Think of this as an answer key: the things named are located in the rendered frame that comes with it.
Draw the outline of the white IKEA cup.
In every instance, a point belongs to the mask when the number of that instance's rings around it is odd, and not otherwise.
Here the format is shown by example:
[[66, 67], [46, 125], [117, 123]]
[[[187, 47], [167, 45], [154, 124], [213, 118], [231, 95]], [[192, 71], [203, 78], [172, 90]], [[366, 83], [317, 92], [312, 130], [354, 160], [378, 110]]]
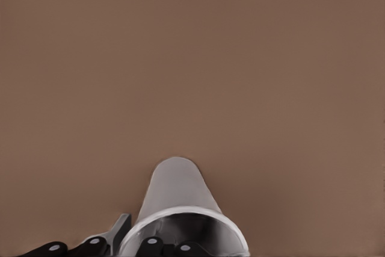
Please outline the white IKEA cup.
[[138, 218], [118, 255], [137, 257], [148, 237], [160, 237], [167, 244], [193, 241], [212, 257], [250, 257], [241, 230], [223, 214], [197, 165], [182, 157], [155, 167]]

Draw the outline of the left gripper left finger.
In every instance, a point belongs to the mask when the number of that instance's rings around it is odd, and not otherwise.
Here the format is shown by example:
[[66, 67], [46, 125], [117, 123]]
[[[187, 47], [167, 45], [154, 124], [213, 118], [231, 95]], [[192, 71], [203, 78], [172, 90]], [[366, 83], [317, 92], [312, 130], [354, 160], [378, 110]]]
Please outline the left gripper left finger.
[[131, 215], [122, 214], [110, 230], [89, 236], [72, 249], [64, 242], [52, 241], [18, 257], [116, 257], [130, 229]]

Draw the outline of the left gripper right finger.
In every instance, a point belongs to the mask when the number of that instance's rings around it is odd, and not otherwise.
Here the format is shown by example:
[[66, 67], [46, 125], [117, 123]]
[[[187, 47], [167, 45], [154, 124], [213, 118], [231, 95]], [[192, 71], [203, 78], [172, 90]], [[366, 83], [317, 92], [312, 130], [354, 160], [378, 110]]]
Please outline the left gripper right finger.
[[141, 242], [137, 257], [212, 257], [212, 255], [193, 241], [167, 244], [160, 237], [148, 237]]

